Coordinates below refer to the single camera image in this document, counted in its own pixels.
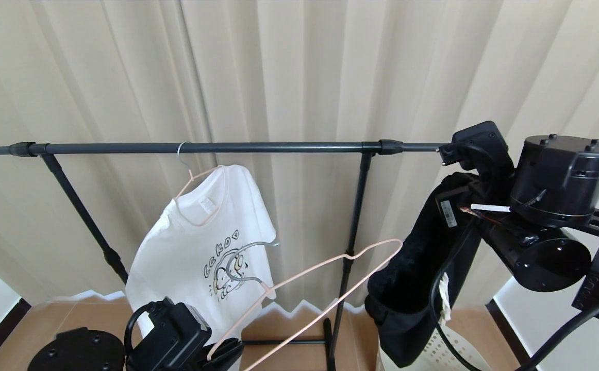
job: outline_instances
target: curtain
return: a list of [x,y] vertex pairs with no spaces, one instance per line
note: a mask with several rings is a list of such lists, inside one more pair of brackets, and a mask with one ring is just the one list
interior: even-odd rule
[[[515,160],[531,134],[599,138],[599,2],[0,2],[0,145],[448,142],[485,120]],[[126,267],[187,181],[175,155],[58,158]],[[274,279],[344,251],[358,155],[184,159],[250,169],[278,232]],[[374,157],[356,250],[404,238],[454,171],[434,153]],[[277,302],[325,306],[340,273]],[[31,303],[123,288],[38,158],[0,157],[0,277]],[[490,300],[507,277],[481,246],[460,302]]]

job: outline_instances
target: pink hanger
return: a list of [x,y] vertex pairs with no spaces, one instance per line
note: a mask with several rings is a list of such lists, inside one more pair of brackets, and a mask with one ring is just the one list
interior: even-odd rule
[[[185,165],[185,166],[187,167],[187,170],[189,171],[189,181],[187,181],[187,184],[185,185],[185,187],[183,187],[183,188],[182,188],[182,190],[180,190],[180,192],[178,192],[178,194],[176,195],[176,197],[174,197],[174,200],[178,200],[178,197],[180,197],[180,196],[181,196],[181,195],[182,195],[182,194],[185,192],[185,190],[187,189],[187,187],[189,187],[189,185],[190,185],[190,184],[191,184],[191,183],[192,183],[192,182],[193,182],[193,181],[194,181],[196,178],[199,178],[200,176],[204,176],[204,175],[206,175],[206,174],[210,174],[211,172],[213,172],[213,171],[215,171],[215,170],[219,169],[220,167],[224,167],[223,165],[217,165],[217,166],[213,167],[212,169],[210,169],[209,171],[204,171],[204,172],[200,173],[199,175],[196,175],[196,176],[194,176],[194,174],[192,174],[192,169],[191,169],[191,167],[189,167],[189,164],[188,164],[188,163],[186,163],[186,162],[184,162],[184,161],[182,160],[182,158],[180,157],[180,148],[182,148],[182,145],[184,145],[185,143],[186,143],[186,142],[182,142],[182,143],[181,143],[181,144],[178,146],[178,150],[176,151],[176,154],[177,154],[177,156],[178,156],[178,160],[179,160],[179,161],[180,161],[180,162],[181,162],[183,165]],[[217,207],[214,209],[214,211],[213,211],[212,213],[210,213],[210,215],[209,215],[207,218],[205,218],[205,220],[203,220],[203,221],[202,221],[202,222],[199,224],[199,226],[203,226],[203,225],[205,225],[205,224],[206,224],[206,223],[207,223],[207,222],[210,220],[210,218],[212,218],[212,216],[213,216],[213,215],[217,214],[217,212],[219,211],[219,209],[220,209],[220,207],[221,207],[221,206],[222,206],[222,205],[218,205],[218,206],[217,206]]]
[[384,264],[389,263],[389,261],[391,260],[391,258],[393,258],[394,256],[396,256],[396,254],[401,251],[401,247],[403,246],[403,241],[399,240],[398,238],[391,238],[389,240],[384,240],[384,241],[380,241],[380,242],[376,242],[375,244],[372,245],[368,245],[366,246],[361,252],[359,252],[358,254],[356,254],[355,256],[349,256],[347,254],[341,254],[339,256],[334,256],[334,258],[330,258],[327,259],[325,261],[323,261],[322,263],[318,263],[316,265],[314,265],[313,267],[297,273],[296,275],[294,275],[293,277],[290,277],[289,279],[286,279],[285,281],[276,284],[272,287],[268,287],[264,282],[257,280],[257,282],[259,282],[260,286],[262,286],[262,288],[265,290],[265,292],[260,295],[260,297],[254,302],[254,304],[247,310],[247,312],[245,312],[245,314],[242,315],[242,317],[240,317],[238,319],[238,321],[235,322],[235,324],[233,324],[233,326],[231,326],[231,328],[219,339],[219,341],[217,341],[217,343],[215,343],[210,352],[208,352],[208,361],[210,361],[210,359],[212,359],[212,355],[215,353],[215,350],[217,350],[217,348],[219,348],[220,345],[222,345],[222,343],[226,340],[226,338],[228,338],[229,334],[231,334],[231,332],[238,327],[243,320],[262,302],[262,300],[268,296],[269,294],[272,293],[272,291],[280,288],[281,286],[284,286],[285,284],[288,284],[292,281],[294,281],[295,279],[298,279],[299,277],[305,275],[306,273],[309,273],[313,270],[316,270],[319,267],[322,267],[323,265],[326,265],[328,263],[331,263],[333,261],[342,259],[342,258],[346,258],[346,259],[350,259],[350,260],[354,260],[354,259],[358,259],[361,255],[363,255],[363,253],[365,253],[366,251],[368,251],[369,249],[372,249],[373,247],[382,245],[382,244],[386,244],[389,242],[397,242],[398,243],[398,248],[396,249],[396,251],[393,252],[393,254],[391,254],[388,258],[384,259],[384,261],[382,261],[382,263],[380,263],[377,267],[375,267],[374,270],[372,270],[372,272],[368,273],[365,277],[363,277],[363,279],[361,279],[359,282],[357,282],[356,285],[354,285],[351,289],[349,289],[347,291],[347,293],[345,293],[343,296],[341,296],[339,298],[339,300],[335,301],[334,303],[332,303],[332,305],[328,306],[328,308],[325,309],[325,311],[323,311],[321,314],[318,315],[318,317],[316,317],[316,319],[314,319],[313,321],[309,322],[309,324],[307,324],[306,326],[302,327],[302,329],[300,329],[300,331],[296,332],[295,334],[291,335],[290,338],[287,338],[286,340],[284,340],[283,342],[281,342],[279,345],[277,345],[276,347],[274,347],[272,350],[270,350],[269,352],[267,352],[266,355],[264,355],[263,357],[260,357],[260,359],[256,362],[253,362],[253,364],[251,364],[249,367],[247,367],[244,371],[250,371],[252,368],[254,368],[255,366],[258,366],[260,364],[260,362],[265,361],[269,356],[273,355],[277,350],[281,349],[283,346],[285,346],[286,344],[290,343],[291,340],[293,340],[294,338],[296,338],[297,336],[301,335],[304,331],[306,331],[306,329],[308,329],[309,327],[313,326],[313,324],[315,324],[316,322],[318,322],[318,320],[320,320],[322,317],[324,317],[330,310],[332,310],[336,305],[338,305],[341,301],[343,301],[347,295],[349,295],[350,293],[352,293],[353,291],[355,291],[355,289],[357,289],[359,286],[361,286],[361,284],[363,284],[364,282],[366,282],[366,280],[368,280],[368,278],[370,278],[373,273],[377,272],[378,270],[380,270],[382,268],[382,266],[384,266]]

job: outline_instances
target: cartoon graphic on t-shirt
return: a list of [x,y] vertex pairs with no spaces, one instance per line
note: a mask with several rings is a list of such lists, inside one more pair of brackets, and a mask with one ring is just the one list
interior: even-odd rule
[[245,270],[248,268],[248,263],[245,261],[245,256],[238,254],[235,256],[231,267],[226,267],[226,263],[231,257],[237,253],[241,246],[228,249],[231,246],[233,240],[237,240],[240,237],[238,230],[235,230],[231,234],[231,237],[224,239],[224,244],[215,245],[215,255],[219,257],[219,261],[213,256],[210,257],[208,264],[203,267],[203,277],[210,277],[210,272],[214,268],[212,273],[212,282],[210,284],[210,296],[217,295],[219,299],[225,299],[226,296],[242,286],[244,282],[232,280],[227,274],[226,270],[235,277],[245,277]]

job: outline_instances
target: clothing rack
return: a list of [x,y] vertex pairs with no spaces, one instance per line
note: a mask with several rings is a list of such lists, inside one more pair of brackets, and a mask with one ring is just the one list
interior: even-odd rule
[[[403,152],[439,152],[443,143],[403,143],[391,139],[377,142],[280,142],[280,143],[77,143],[49,144],[21,142],[10,146],[0,146],[0,155],[18,157],[40,157],[54,174],[59,185],[66,193],[73,207],[82,218],[89,232],[102,249],[105,261],[121,278],[127,282],[128,274],[121,263],[121,257],[114,251],[103,237],[91,214],[85,208],[80,197],[68,180],[55,155],[73,154],[123,154],[123,153],[361,153],[359,163],[359,179],[352,211],[350,236],[347,241],[346,254],[354,255],[354,242],[357,237],[361,205],[374,155],[395,155]],[[352,260],[343,259],[343,275],[339,288],[342,296],[347,290],[347,280],[352,268]],[[337,306],[337,314],[332,329],[330,319],[323,321],[324,336],[320,340],[293,340],[291,344],[324,344],[328,371],[336,370],[335,349],[339,336],[339,327],[343,314],[343,302]],[[277,340],[243,341],[245,345],[276,345]]]

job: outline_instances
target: gray hanger hook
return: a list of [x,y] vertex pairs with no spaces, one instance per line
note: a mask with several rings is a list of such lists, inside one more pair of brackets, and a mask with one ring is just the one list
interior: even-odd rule
[[181,144],[178,146],[178,150],[176,151],[176,155],[178,156],[178,160],[181,162],[181,164],[185,165],[189,171],[192,171],[192,168],[189,166],[189,164],[188,164],[188,163],[186,163],[186,162],[184,162],[184,161],[182,160],[182,158],[180,157],[180,148],[182,148],[182,145],[184,145],[185,143],[187,143],[187,142],[182,142],[182,143],[181,143]]
[[[279,246],[279,244],[272,244],[270,242],[251,242],[250,244],[246,244],[242,247],[240,247],[239,249],[236,250],[236,252],[234,254],[231,254],[231,258],[228,259],[228,261],[226,262],[226,275],[232,279],[235,280],[237,282],[245,282],[248,280],[255,280],[256,282],[258,282],[259,284],[263,284],[262,280],[260,280],[258,277],[236,277],[233,275],[233,273],[231,273],[231,264],[233,263],[233,260],[240,254],[242,254],[243,251],[245,251],[246,249],[253,247],[253,246],[259,246],[259,245],[263,245],[263,246],[267,246],[267,247],[276,247]],[[217,267],[222,266],[222,261],[224,261],[224,258],[226,258],[226,255],[223,255],[222,258],[219,260],[219,263],[217,263]],[[213,276],[214,280],[217,280],[217,269],[215,269],[215,273]]]

